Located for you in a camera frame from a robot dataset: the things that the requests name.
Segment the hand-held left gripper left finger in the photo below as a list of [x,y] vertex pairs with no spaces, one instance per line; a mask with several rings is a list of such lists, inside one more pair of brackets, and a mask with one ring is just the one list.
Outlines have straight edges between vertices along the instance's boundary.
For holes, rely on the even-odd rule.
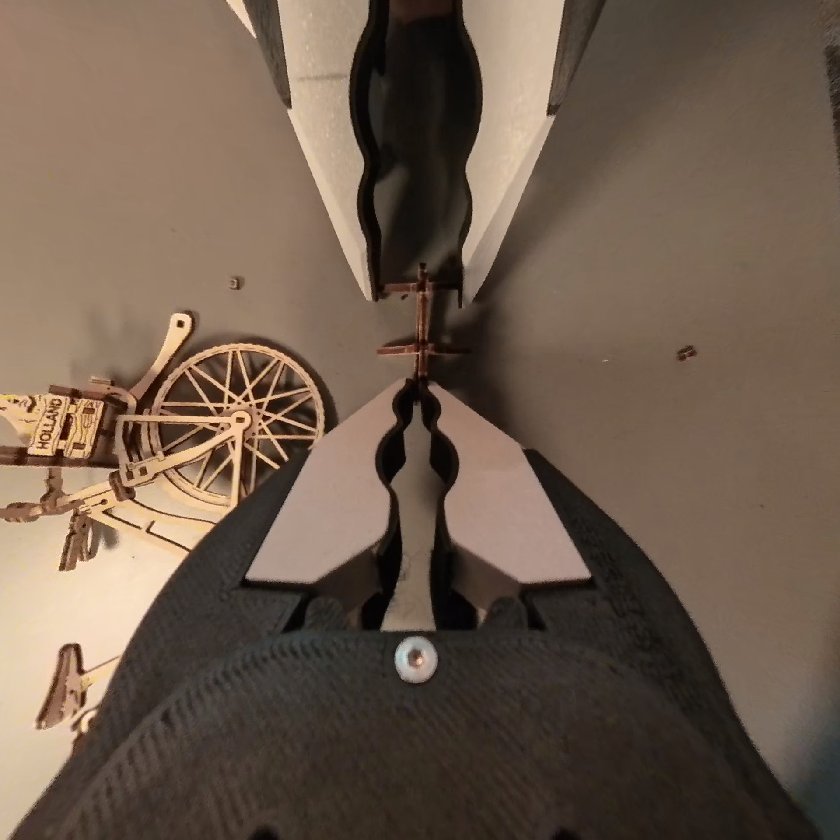
[[332,599],[360,628],[382,628],[403,561],[393,480],[415,386],[387,386],[315,444],[245,573],[245,589],[288,596],[292,612]]

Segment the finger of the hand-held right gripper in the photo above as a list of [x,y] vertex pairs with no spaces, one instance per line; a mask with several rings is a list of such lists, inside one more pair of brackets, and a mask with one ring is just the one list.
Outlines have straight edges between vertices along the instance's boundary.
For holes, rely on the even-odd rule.
[[288,116],[350,271],[377,299],[378,232],[364,210],[372,141],[361,105],[364,52],[375,31],[366,1],[279,1]]
[[466,1],[480,114],[465,174],[470,221],[462,249],[463,302],[488,279],[548,138],[564,1]]

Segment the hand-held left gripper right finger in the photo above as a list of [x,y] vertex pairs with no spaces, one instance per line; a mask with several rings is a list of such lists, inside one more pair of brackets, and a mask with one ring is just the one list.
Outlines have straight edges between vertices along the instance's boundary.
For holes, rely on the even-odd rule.
[[454,590],[479,610],[534,588],[591,579],[520,444],[430,384],[433,431],[455,456],[443,498]]

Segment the thin brown wooden rod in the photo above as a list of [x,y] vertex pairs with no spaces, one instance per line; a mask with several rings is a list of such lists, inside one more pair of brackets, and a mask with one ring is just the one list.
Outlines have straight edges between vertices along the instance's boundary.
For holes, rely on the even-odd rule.
[[423,385],[427,382],[429,358],[433,350],[430,331],[434,303],[434,283],[427,271],[426,264],[423,262],[417,268],[416,283],[416,360],[414,380],[418,385]]

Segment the small brown wooden tower model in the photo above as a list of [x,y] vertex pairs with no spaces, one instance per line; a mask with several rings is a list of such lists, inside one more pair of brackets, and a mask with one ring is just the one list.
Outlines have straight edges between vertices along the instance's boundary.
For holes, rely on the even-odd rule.
[[385,344],[376,350],[381,357],[410,357],[413,359],[413,382],[416,385],[428,381],[429,365],[432,359],[452,358],[470,354],[466,346],[441,343],[432,338],[432,315],[435,296],[439,292],[456,291],[461,298],[460,281],[444,276],[431,275],[425,263],[416,268],[415,278],[385,284],[383,290],[404,297],[415,298],[415,331],[412,339],[402,344]]

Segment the pale wooden bicycle model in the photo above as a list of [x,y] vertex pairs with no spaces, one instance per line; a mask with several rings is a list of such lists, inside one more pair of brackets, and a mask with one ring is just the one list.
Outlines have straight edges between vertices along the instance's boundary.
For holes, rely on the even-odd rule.
[[191,313],[172,314],[132,386],[92,376],[87,389],[2,395],[2,420],[18,441],[2,446],[2,467],[45,470],[44,494],[2,506],[2,521],[67,516],[60,572],[89,561],[104,529],[183,560],[215,521],[155,509],[140,490],[158,486],[223,516],[323,436],[327,409],[303,364],[243,341],[175,364],[194,328]]

